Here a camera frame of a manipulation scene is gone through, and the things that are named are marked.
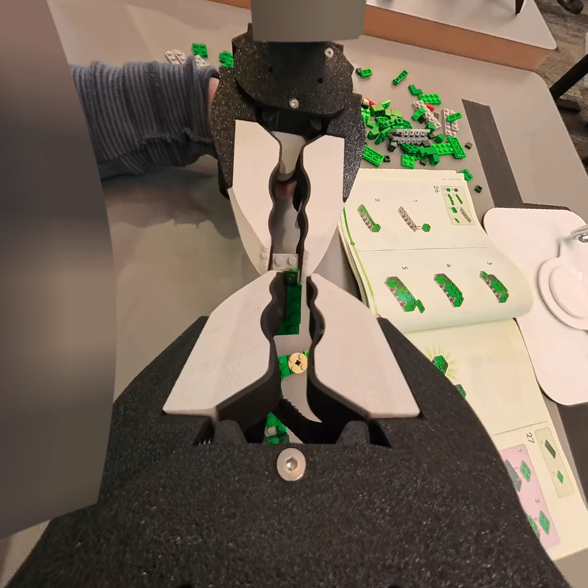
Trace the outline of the grey plate with green bricks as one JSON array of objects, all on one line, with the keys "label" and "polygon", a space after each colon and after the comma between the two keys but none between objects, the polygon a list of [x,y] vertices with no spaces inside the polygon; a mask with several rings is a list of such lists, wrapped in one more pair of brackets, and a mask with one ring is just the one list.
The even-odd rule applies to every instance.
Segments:
[{"label": "grey plate with green bricks", "polygon": [[270,263],[269,325],[277,336],[299,334],[302,312],[302,282],[299,257],[291,253],[273,253]]}]

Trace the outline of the grey desk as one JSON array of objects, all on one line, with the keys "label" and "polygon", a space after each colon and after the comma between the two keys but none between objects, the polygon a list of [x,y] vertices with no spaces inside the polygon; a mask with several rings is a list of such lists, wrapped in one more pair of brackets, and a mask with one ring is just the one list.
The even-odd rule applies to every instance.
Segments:
[{"label": "grey desk", "polygon": [[[208,46],[210,62],[251,21],[248,9],[213,1],[48,1],[69,63],[163,60],[164,51]],[[371,67],[357,92],[376,100],[415,84],[445,98],[489,105],[522,199],[565,205],[587,216],[586,173],[538,73],[391,42],[338,40],[355,67]],[[218,191],[217,165],[205,156],[184,169],[124,176],[102,184],[116,276],[114,400],[194,320],[253,280],[230,204]]]}]

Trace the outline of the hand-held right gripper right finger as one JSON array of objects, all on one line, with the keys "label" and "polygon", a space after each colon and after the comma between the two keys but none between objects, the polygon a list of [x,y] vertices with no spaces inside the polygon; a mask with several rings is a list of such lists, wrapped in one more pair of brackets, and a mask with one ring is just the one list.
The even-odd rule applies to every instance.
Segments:
[{"label": "hand-held right gripper right finger", "polygon": [[307,399],[321,420],[346,408],[369,420],[417,417],[420,409],[376,316],[314,273],[307,279],[313,335]]}]

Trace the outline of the instruction booklet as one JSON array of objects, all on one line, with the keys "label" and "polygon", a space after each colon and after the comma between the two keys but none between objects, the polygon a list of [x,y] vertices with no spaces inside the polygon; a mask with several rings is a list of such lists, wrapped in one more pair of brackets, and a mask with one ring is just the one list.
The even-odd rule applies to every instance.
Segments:
[{"label": "instruction booklet", "polygon": [[474,409],[548,554],[582,547],[584,516],[515,322],[530,286],[448,171],[360,169],[339,234],[364,303],[388,319]]}]

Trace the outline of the clear acrylic stand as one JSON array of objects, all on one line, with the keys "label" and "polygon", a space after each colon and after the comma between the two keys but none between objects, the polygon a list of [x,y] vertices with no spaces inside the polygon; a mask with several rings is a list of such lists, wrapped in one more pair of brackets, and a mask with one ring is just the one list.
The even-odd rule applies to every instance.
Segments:
[{"label": "clear acrylic stand", "polygon": [[587,225],[583,225],[559,239],[559,257],[587,259]]}]

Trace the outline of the pile of bricks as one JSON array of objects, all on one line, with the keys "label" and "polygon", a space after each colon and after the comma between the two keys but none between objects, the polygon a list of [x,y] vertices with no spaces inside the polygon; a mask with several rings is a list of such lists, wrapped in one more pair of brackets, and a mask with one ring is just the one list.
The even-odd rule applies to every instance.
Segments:
[{"label": "pile of bricks", "polygon": [[[208,48],[205,43],[192,43],[192,53],[196,61],[196,65],[199,68],[208,66]],[[182,51],[174,49],[173,51],[166,52],[167,59],[172,63],[184,63],[185,55]],[[233,68],[234,59],[233,54],[229,51],[222,51],[219,53],[220,66],[225,68]],[[417,110],[413,113],[413,119],[417,120],[419,113],[424,115],[435,114],[429,111],[429,106],[432,107],[433,102],[430,104],[422,101],[417,101]],[[393,152],[395,149],[401,150],[401,165],[405,168],[413,169],[415,167],[415,161],[423,160],[421,163],[427,165],[427,162],[431,166],[439,163],[439,158],[444,155],[453,155],[456,159],[466,158],[465,149],[471,149],[473,143],[467,142],[463,146],[460,146],[456,136],[452,135],[449,130],[443,133],[435,135],[434,129],[430,126],[433,125],[434,121],[428,123],[427,128],[411,128],[407,119],[403,119],[401,114],[394,114],[389,109],[390,101],[384,101],[379,105],[376,105],[369,99],[362,101],[360,113],[362,120],[366,125],[368,133],[366,135],[366,145],[364,147],[363,158],[366,162],[371,165],[379,167],[382,163],[389,163],[391,161],[389,155],[380,153],[374,147],[386,140],[389,140],[387,149],[389,152]],[[423,141],[411,135],[408,137],[409,131],[425,131]],[[428,139],[431,135],[431,142],[428,143]],[[369,141],[374,142],[374,146],[369,145]]]}]

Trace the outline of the wood-edged table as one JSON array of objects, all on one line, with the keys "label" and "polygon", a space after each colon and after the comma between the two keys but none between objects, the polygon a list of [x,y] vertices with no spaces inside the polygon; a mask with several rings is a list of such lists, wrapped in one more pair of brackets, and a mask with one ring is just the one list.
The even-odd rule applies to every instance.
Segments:
[{"label": "wood-edged table", "polygon": [[534,1],[366,1],[364,35],[528,71],[557,48]]}]

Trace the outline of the curved green brick assembly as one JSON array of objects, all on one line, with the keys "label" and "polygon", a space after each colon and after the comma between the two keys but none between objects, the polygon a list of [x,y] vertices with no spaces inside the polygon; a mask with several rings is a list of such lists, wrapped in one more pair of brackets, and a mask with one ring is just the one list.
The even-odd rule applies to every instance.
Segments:
[{"label": "curved green brick assembly", "polygon": [[[309,351],[295,352],[289,355],[278,356],[278,368],[281,376],[281,390],[284,380],[291,376],[303,375],[307,368]],[[268,445],[282,445],[286,443],[302,444],[300,436],[294,433],[288,425],[284,424],[281,417],[270,412],[266,417],[263,441]]]}]

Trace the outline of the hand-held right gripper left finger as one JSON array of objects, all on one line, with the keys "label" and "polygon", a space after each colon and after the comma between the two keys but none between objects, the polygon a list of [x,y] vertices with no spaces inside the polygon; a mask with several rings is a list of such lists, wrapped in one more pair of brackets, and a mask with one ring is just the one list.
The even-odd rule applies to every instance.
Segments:
[{"label": "hand-held right gripper left finger", "polygon": [[210,314],[163,411],[214,421],[261,421],[281,398],[274,336],[283,313],[283,273],[268,271]]}]

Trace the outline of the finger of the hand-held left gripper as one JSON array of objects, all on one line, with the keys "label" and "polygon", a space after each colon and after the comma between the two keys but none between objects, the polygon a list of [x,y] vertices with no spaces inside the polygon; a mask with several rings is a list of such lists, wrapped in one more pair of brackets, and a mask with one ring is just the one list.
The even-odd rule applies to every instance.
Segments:
[{"label": "finger of the hand-held left gripper", "polygon": [[270,264],[269,217],[274,207],[271,183],[280,160],[281,144],[275,136],[257,122],[236,121],[228,194],[240,239],[260,275],[268,271]]},{"label": "finger of the hand-held left gripper", "polygon": [[322,135],[300,150],[295,178],[301,194],[298,214],[300,275],[311,275],[324,257],[343,210],[345,140]]}]

